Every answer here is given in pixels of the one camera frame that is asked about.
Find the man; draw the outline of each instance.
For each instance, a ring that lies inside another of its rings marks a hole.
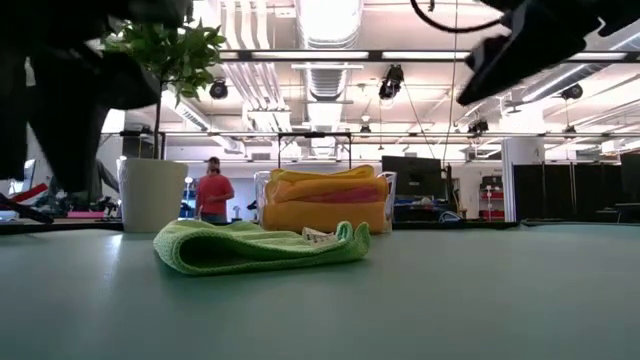
[[[210,224],[227,223],[227,200],[234,197],[231,182],[220,174],[220,159],[209,159],[207,175],[196,190],[196,217]]]

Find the red shirt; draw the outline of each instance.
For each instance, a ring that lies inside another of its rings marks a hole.
[[[227,201],[207,202],[210,196],[223,196],[233,192],[231,182],[226,176],[213,174],[207,175],[198,182],[196,196],[198,203],[202,205],[203,214],[226,214]]]

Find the table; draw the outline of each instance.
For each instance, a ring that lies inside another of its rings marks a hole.
[[[365,261],[210,278],[150,235],[0,237],[0,358],[637,359],[638,230],[396,231]]]

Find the pink towel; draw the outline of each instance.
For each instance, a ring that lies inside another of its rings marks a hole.
[[[364,186],[329,194],[308,196],[296,199],[296,201],[323,204],[357,204],[380,201],[380,195],[374,186]]]

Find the black partition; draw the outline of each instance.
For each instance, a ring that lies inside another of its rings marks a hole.
[[[617,165],[515,165],[513,170],[517,220],[602,221],[600,210],[627,202]]]

